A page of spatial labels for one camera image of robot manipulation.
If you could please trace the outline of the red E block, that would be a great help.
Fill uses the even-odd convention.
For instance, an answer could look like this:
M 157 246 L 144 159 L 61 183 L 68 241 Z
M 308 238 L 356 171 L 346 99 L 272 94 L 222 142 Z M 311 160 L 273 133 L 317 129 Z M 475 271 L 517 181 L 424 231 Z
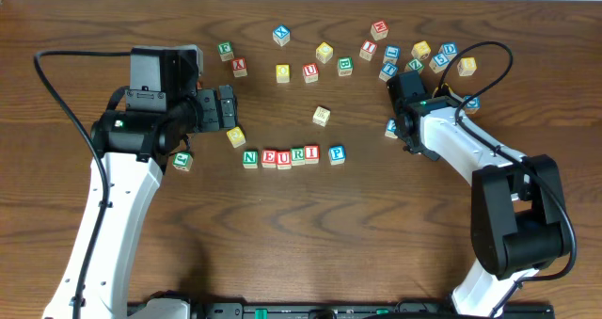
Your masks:
M 264 149 L 261 152 L 261 165 L 263 168 L 277 167 L 277 151 Z

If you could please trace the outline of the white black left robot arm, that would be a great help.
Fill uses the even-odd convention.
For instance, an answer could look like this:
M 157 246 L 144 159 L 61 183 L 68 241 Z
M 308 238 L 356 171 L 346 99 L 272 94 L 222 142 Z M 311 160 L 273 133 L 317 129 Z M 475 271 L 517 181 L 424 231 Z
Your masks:
M 166 167 L 187 171 L 179 151 L 189 135 L 230 130 L 237 102 L 230 85 L 197 89 L 164 113 L 120 111 L 133 91 L 111 96 L 93 131 L 87 205 L 71 256 L 46 318 L 127 318 L 130 276 L 145 216 Z

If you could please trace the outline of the green N block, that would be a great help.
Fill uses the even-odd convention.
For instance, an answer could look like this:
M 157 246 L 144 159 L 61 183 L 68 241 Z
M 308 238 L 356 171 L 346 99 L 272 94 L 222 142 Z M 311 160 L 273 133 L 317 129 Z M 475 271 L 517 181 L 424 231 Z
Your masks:
M 244 168 L 258 168 L 259 153 L 257 151 L 244 151 L 243 166 Z

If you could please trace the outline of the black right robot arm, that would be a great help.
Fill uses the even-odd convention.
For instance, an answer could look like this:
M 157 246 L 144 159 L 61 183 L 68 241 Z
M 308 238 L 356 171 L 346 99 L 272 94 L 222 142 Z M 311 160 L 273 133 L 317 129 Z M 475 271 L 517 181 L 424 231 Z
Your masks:
M 471 187 L 476 261 L 451 295 L 463 315 L 497 317 L 517 288 L 576 256 L 558 167 L 547 155 L 509 149 L 474 124 L 449 96 L 396 98 L 396 133 L 406 150 L 447 161 Z

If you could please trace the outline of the green R block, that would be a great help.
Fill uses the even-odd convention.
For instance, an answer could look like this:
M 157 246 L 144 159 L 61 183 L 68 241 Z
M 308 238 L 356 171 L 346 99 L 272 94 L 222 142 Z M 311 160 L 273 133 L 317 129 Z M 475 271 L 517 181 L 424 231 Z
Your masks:
M 305 149 L 303 147 L 291 149 L 291 162 L 293 166 L 303 166 L 306 164 Z

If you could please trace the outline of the blue P block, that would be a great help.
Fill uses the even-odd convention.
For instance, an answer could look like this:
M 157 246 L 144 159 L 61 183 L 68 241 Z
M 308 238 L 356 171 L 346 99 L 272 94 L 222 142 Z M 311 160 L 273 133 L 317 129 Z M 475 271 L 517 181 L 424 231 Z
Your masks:
M 333 146 L 328 149 L 328 158 L 331 166 L 343 164 L 346 160 L 346 152 L 342 145 Z

